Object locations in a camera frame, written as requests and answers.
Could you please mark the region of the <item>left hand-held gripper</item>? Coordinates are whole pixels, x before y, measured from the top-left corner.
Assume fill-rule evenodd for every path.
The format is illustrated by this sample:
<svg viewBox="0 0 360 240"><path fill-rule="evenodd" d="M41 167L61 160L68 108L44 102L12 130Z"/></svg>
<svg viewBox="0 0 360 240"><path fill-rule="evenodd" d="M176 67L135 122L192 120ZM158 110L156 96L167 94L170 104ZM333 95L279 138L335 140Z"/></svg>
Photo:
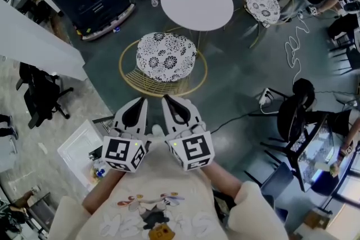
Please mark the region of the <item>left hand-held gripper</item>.
<svg viewBox="0 0 360 240"><path fill-rule="evenodd" d="M103 138L101 156L112 169L135 173L145 158L151 134L133 134L145 133L147 109L147 99L140 97L129 101L115 114L114 128Z"/></svg>

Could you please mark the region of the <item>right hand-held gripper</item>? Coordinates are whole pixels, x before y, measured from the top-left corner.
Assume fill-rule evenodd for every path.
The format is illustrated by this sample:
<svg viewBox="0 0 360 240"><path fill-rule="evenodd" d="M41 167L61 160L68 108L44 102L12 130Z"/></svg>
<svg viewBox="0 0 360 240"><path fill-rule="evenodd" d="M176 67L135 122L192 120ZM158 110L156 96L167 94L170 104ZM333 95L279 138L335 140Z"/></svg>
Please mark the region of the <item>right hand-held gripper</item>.
<svg viewBox="0 0 360 240"><path fill-rule="evenodd" d="M211 164L215 152L211 133L190 100L165 95L161 100L168 134L165 142L184 171Z"/></svg>

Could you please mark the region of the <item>person's right forearm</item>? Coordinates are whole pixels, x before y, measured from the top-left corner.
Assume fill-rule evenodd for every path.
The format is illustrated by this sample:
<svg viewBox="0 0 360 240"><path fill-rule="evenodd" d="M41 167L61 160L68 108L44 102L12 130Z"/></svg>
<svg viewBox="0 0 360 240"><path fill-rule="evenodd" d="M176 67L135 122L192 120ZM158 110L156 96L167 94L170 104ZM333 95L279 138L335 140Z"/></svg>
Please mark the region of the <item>person's right forearm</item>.
<svg viewBox="0 0 360 240"><path fill-rule="evenodd" d="M211 184L221 193L224 193L233 199L236 198L242 182L227 170L213 161L210 165L201 169L209 178Z"/></svg>

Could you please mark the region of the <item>person's left forearm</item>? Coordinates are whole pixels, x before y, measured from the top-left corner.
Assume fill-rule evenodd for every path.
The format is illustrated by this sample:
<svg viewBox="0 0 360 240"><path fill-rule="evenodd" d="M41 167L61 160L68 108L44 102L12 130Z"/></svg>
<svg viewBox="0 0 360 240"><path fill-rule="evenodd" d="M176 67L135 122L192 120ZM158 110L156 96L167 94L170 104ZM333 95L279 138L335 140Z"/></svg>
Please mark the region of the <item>person's left forearm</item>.
<svg viewBox="0 0 360 240"><path fill-rule="evenodd" d="M92 215L109 198L111 192L125 175L120 170L110 169L106 176L87 194L82 206Z"/></svg>

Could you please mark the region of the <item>black office chair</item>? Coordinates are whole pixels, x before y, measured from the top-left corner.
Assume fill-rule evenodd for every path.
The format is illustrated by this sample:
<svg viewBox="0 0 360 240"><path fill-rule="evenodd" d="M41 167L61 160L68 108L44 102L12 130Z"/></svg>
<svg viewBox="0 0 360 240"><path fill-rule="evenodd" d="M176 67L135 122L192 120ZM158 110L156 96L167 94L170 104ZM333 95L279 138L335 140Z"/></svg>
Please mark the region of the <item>black office chair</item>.
<svg viewBox="0 0 360 240"><path fill-rule="evenodd" d="M28 85L24 100L31 116L28 123L30 129L40 127L45 120L51 120L56 112L59 112L65 119L70 118L69 114L64 113L58 100L62 96L73 92L73 87L63 90L56 83L56 80L60 78L59 76L50 75L33 65L23 62L19 66L19 76L20 79L16 84L16 89L19 90L23 84Z"/></svg>

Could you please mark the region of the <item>black mesh chair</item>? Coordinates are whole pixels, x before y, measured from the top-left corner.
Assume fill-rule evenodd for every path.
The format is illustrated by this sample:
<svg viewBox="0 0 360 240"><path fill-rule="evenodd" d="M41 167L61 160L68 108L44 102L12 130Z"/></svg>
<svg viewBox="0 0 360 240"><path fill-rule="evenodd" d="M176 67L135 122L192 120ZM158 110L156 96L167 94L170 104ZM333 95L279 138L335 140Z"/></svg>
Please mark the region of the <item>black mesh chair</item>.
<svg viewBox="0 0 360 240"><path fill-rule="evenodd" d="M262 116L276 116L277 130L282 137L280 142L287 145L275 146L261 142L260 145L271 150L281 152L286 156L292 156L291 147L301 136L305 128L305 113L306 110L302 105L302 100L299 96L293 95L281 104L277 113L262 113Z"/></svg>

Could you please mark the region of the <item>dark blue chair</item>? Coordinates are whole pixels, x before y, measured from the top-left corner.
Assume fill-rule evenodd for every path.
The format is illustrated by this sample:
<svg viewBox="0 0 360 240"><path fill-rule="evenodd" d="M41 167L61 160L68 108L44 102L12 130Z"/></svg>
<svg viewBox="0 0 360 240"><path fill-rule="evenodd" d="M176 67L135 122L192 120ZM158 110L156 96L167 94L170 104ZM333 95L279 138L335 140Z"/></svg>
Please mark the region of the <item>dark blue chair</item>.
<svg viewBox="0 0 360 240"><path fill-rule="evenodd" d="M260 187L261 194L272 208L275 208L275 200L294 178L292 171L285 162L281 162L264 183L258 181L247 171L244 171L244 173Z"/></svg>
<svg viewBox="0 0 360 240"><path fill-rule="evenodd" d="M339 177L333 177L329 172L323 171L311 186L311 190L322 196L330 196L339 183Z"/></svg>

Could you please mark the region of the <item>round white table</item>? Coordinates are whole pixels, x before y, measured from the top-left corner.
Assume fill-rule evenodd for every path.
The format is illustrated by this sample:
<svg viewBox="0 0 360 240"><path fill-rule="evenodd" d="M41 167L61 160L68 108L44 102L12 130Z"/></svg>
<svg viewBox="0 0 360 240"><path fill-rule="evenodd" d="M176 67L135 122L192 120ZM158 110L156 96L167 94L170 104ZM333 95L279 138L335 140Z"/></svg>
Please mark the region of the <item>round white table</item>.
<svg viewBox="0 0 360 240"><path fill-rule="evenodd" d="M160 0L161 7L177 26L175 32L187 29L198 32L197 49L201 50L202 34L224 27L234 12L233 0Z"/></svg>

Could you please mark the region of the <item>small black box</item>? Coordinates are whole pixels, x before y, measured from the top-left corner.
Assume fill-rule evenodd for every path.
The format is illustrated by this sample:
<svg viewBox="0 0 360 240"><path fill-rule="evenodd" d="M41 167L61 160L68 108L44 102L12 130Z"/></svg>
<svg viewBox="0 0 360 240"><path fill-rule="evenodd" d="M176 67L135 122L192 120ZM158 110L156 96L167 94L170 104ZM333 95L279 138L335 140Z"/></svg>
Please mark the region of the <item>small black box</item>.
<svg viewBox="0 0 360 240"><path fill-rule="evenodd" d="M101 157L102 157L102 146L100 146L99 148L91 151L88 154L88 158L91 161L96 161L96 160L100 159Z"/></svg>

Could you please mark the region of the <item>white cart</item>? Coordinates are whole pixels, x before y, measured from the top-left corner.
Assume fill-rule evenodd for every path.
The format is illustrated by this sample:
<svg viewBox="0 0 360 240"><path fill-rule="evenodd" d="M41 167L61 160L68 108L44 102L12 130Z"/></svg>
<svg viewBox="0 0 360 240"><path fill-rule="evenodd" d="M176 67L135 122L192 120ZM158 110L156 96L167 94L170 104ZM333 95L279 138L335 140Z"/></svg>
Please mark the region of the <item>white cart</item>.
<svg viewBox="0 0 360 240"><path fill-rule="evenodd" d="M90 175L90 168L94 161L89 160L88 154L102 146L101 135L90 120L86 120L58 149L57 152L73 175L81 184L91 191L95 183Z"/></svg>

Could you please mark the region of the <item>floral black white seat cushion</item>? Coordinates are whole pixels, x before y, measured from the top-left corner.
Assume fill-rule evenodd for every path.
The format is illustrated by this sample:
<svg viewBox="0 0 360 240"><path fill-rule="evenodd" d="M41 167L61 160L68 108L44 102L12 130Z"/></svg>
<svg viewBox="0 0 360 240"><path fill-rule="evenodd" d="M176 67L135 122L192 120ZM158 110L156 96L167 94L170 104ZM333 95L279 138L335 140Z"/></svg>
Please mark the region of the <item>floral black white seat cushion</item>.
<svg viewBox="0 0 360 240"><path fill-rule="evenodd" d="M183 35L155 32L137 44L137 67L158 82L175 82L187 77L197 56L195 44Z"/></svg>
<svg viewBox="0 0 360 240"><path fill-rule="evenodd" d="M245 0L245 4L256 21L275 24L280 18L280 5L277 0Z"/></svg>

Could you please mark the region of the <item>white power strip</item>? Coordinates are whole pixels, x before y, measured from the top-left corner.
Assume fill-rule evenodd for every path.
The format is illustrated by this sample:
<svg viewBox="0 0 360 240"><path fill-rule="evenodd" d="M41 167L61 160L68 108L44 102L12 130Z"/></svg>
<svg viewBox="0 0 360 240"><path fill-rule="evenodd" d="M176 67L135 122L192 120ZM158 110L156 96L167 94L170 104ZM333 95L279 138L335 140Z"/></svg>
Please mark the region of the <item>white power strip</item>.
<svg viewBox="0 0 360 240"><path fill-rule="evenodd" d="M260 96L258 103L260 106L264 106L266 104L271 104L272 102L272 95L269 88L265 88L262 95Z"/></svg>

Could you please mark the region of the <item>white partition panel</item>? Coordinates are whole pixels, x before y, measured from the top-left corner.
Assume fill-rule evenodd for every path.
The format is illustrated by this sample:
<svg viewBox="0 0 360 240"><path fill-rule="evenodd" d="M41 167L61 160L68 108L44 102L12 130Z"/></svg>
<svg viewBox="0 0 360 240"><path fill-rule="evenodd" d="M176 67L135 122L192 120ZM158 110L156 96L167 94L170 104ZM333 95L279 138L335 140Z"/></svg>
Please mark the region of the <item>white partition panel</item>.
<svg viewBox="0 0 360 240"><path fill-rule="evenodd" d="M0 0L0 55L81 81L80 52Z"/></svg>

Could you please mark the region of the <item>cardboard box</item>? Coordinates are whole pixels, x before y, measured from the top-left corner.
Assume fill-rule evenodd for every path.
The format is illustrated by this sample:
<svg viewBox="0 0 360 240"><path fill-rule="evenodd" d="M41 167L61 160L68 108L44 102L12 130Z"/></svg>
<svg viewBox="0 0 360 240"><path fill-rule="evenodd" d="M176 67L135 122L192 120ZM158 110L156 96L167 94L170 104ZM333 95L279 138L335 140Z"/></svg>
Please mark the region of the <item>cardboard box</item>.
<svg viewBox="0 0 360 240"><path fill-rule="evenodd" d="M303 221L303 223L311 229L326 229L329 222L330 218L327 215L322 215L315 211L310 211L307 213Z"/></svg>

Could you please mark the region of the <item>black frame chair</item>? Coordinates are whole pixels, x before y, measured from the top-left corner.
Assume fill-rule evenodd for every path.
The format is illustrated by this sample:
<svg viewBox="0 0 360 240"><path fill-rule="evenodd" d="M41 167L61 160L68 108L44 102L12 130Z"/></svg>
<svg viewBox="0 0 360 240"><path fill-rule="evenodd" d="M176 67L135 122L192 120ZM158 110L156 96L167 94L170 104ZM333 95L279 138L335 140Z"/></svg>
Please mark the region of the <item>black frame chair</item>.
<svg viewBox="0 0 360 240"><path fill-rule="evenodd" d="M328 27L327 33L336 44L335 48L330 49L330 53L343 51L332 58L346 56L340 61L349 63L348 67L338 71L345 70L342 75L352 72L360 74L360 12L339 17Z"/></svg>

